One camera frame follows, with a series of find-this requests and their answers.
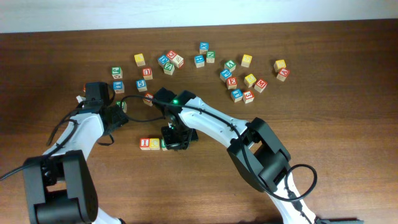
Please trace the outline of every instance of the white background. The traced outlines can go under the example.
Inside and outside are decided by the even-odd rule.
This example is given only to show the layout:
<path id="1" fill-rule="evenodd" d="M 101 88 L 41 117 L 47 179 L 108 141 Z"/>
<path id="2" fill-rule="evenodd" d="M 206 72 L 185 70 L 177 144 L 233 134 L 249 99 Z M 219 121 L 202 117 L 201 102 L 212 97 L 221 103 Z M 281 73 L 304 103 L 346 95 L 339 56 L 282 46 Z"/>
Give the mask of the white background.
<path id="1" fill-rule="evenodd" d="M 0 0 L 0 32 L 398 17 L 398 0 Z"/>

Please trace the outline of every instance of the brown wooden surface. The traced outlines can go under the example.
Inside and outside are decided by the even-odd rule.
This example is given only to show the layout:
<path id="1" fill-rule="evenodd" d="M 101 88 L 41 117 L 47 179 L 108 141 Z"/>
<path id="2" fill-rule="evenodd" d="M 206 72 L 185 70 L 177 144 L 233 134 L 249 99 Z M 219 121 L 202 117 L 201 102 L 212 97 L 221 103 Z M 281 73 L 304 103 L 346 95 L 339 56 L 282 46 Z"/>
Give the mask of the brown wooden surface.
<path id="1" fill-rule="evenodd" d="M 216 63 L 195 68 L 200 41 L 216 51 Z M 162 73 L 157 58 L 175 50 L 185 66 Z M 110 67 L 123 68 L 126 94 L 141 77 L 133 55 L 143 53 L 154 79 L 190 90 L 233 117 L 267 121 L 290 151 L 290 164 L 318 171 L 305 199 L 324 218 L 358 217 L 366 223 L 398 223 L 398 21 L 309 22 L 252 26 L 127 29 L 0 35 L 0 173 L 46 150 L 60 118 L 76 105 L 86 82 L 111 83 Z M 233 103 L 219 74 L 221 64 L 243 54 L 238 87 L 253 73 L 266 90 L 245 105 Z M 275 78 L 283 58 L 292 73 Z M 140 100 L 127 102 L 137 118 L 158 116 Z M 114 132 L 116 143 L 96 145 L 88 159 L 99 204 L 127 223 L 237 223 L 280 217 L 266 194 L 240 178 L 226 149 L 209 136 L 187 151 L 142 151 L 139 138 L 160 136 L 165 121 L 130 122 Z M 301 193 L 312 176 L 294 174 Z M 28 223 L 22 174 L 0 183 L 0 222 Z"/>

